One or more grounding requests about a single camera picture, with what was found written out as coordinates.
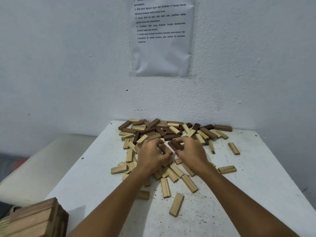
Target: white wall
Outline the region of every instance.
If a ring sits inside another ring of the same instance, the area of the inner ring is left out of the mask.
[[[316,0],[198,0],[192,78],[129,77],[127,17],[124,0],[0,0],[0,152],[112,119],[231,124],[316,197]]]

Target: white tabletop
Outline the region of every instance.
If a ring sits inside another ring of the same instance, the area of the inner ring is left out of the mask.
[[[47,196],[57,197],[68,211],[68,232],[122,182],[123,174],[110,173],[126,160],[118,134],[122,123],[112,121]],[[225,133],[227,140],[214,142],[216,154],[204,147],[209,160],[217,167],[234,165],[237,172],[225,174],[227,179],[300,236],[316,236],[316,211],[260,136],[247,130]],[[236,145],[240,155],[233,155],[228,142]],[[135,200],[120,236],[239,236],[207,185],[198,176],[192,180],[199,188],[194,194],[182,180],[168,180],[172,197],[163,199],[160,181],[151,177],[151,187],[143,188],[150,191],[150,200]],[[177,192],[184,195],[184,202],[174,218],[169,209]]]

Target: stack of wooden blocks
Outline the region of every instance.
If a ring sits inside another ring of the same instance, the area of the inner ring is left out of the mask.
[[[206,125],[200,126],[199,123],[192,125],[191,123],[184,124],[183,122],[177,121],[161,121],[160,119],[155,119],[152,122],[148,122],[146,119],[130,119],[122,124],[119,128],[121,140],[124,141],[123,148],[127,150],[127,156],[125,162],[118,163],[117,167],[111,169],[111,174],[124,173],[122,180],[126,179],[131,171],[137,165],[137,159],[134,156],[137,153],[136,145],[141,145],[145,140],[152,140],[159,138],[161,140],[168,141],[168,146],[176,150],[183,150],[184,145],[179,143],[176,138],[180,136],[192,137],[200,142],[201,145],[209,145],[212,154],[215,154],[215,149],[213,142],[219,138],[228,139],[228,136],[223,133],[223,131],[231,132],[233,131],[231,126],[227,125]],[[229,148],[234,153],[234,155],[239,155],[240,152],[234,145],[234,143],[228,143]],[[177,165],[182,164],[184,170],[188,175],[192,177],[195,173],[191,171],[181,159],[171,160],[167,166],[162,166],[157,172],[153,174],[155,179],[160,180],[163,198],[171,197],[170,188],[168,184],[169,179],[175,183],[181,179],[184,184],[189,188],[191,193],[198,191],[198,187],[194,184],[191,178],[184,174]],[[235,166],[225,166],[217,169],[221,174],[227,174],[231,172],[236,172]],[[150,186],[149,180],[144,184],[145,187]],[[140,191],[136,198],[149,199],[149,191]],[[181,204],[183,202],[184,196],[177,193],[173,201],[172,207],[170,208],[170,214],[177,217]]]
[[[16,210],[6,220],[5,237],[64,237],[68,213],[56,198]]]

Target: instruction sheet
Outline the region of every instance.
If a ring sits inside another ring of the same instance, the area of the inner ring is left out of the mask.
[[[137,76],[188,76],[195,0],[127,0]]]

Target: white cushion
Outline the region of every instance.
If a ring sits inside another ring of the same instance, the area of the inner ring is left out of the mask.
[[[95,139],[65,135],[54,140],[0,183],[0,201],[25,207],[45,200]]]

